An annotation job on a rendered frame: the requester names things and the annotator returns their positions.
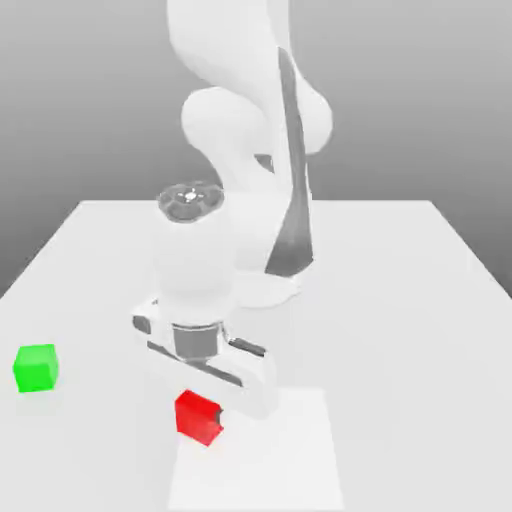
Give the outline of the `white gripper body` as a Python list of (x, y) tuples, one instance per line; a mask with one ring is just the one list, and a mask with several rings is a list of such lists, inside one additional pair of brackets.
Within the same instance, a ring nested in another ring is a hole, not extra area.
[(224, 411), (254, 419), (268, 417), (277, 407), (275, 363), (267, 350), (252, 353), (224, 343), (206, 362), (184, 362), (151, 341), (146, 347), (149, 368), (177, 394), (190, 390)]

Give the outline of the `small red cube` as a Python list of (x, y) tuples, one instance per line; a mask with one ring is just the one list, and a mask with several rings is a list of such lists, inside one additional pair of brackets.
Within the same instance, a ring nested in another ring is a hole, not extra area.
[(183, 391), (175, 400), (176, 429), (179, 433), (210, 446), (224, 430), (222, 407), (191, 390)]

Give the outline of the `small green cube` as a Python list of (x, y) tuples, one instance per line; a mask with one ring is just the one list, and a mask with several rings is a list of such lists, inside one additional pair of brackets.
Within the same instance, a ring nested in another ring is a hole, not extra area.
[(20, 393), (53, 390), (59, 375), (55, 345), (21, 346), (13, 363), (13, 374)]

